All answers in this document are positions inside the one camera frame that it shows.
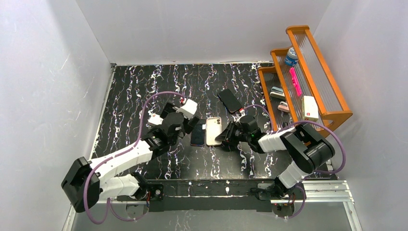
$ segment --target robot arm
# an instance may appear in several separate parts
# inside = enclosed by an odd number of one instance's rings
[[[273,197],[290,193],[298,182],[334,156],[332,145],[309,124],[266,134],[261,132],[255,118],[250,115],[229,122],[216,140],[232,146],[244,141],[258,153],[288,150],[293,161],[274,179],[275,184],[268,189]]]
[[[148,162],[164,153],[170,146],[176,144],[180,134],[190,134],[199,118],[194,116],[197,103],[192,100],[182,102],[181,107],[167,103],[160,114],[160,118],[149,120],[153,125],[148,133],[140,138],[137,146],[129,145],[109,155],[87,161],[80,157],[74,161],[66,174],[61,187],[68,196],[76,212],[84,212],[84,187],[85,180],[90,172],[102,161],[112,158],[107,164],[101,165],[91,176],[88,187],[88,205],[92,207],[100,199],[120,195],[140,198],[149,191],[156,189],[148,185],[139,173],[131,173],[115,177],[132,166]],[[154,195],[151,200],[162,198],[163,192]]]

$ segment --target black smartphone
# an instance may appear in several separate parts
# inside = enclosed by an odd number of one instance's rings
[[[205,119],[200,119],[191,132],[191,146],[204,146],[205,144]]]
[[[218,93],[218,98],[230,113],[235,113],[242,108],[241,103],[237,100],[230,89],[225,89]]]

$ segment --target black marble table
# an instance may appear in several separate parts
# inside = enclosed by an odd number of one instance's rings
[[[231,115],[217,94],[230,89],[243,106],[265,105],[257,68],[261,64],[187,64],[118,66],[107,98],[102,123],[95,142],[93,158],[100,157],[133,143],[139,130],[144,102],[161,91],[176,91],[198,103],[197,115],[203,119],[219,116],[222,128],[236,115]],[[176,96],[159,96],[149,104],[149,114],[160,113],[167,101]],[[258,125],[270,129],[268,116],[259,108],[248,109]],[[145,114],[142,134],[148,130]],[[236,151],[219,147],[190,146],[190,136],[180,138],[167,154],[129,171],[138,171],[147,179],[253,179],[275,178],[290,164],[286,151],[269,154],[253,152],[246,143]]]

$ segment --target blue and white jar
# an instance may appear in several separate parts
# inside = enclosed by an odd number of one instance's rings
[[[285,58],[285,64],[289,66],[295,66],[299,59],[297,58],[296,52],[294,51],[294,48],[290,48],[288,50],[288,53],[286,54]]]

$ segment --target white wall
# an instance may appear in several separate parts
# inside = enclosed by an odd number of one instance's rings
[[[271,60],[285,29],[316,29],[328,0],[77,0],[111,63]]]
[[[1,230],[61,230],[60,185],[90,154],[110,64],[74,0],[0,0],[0,31]]]
[[[407,12],[404,0],[334,0],[314,34],[354,111],[336,133],[364,230],[407,229]]]

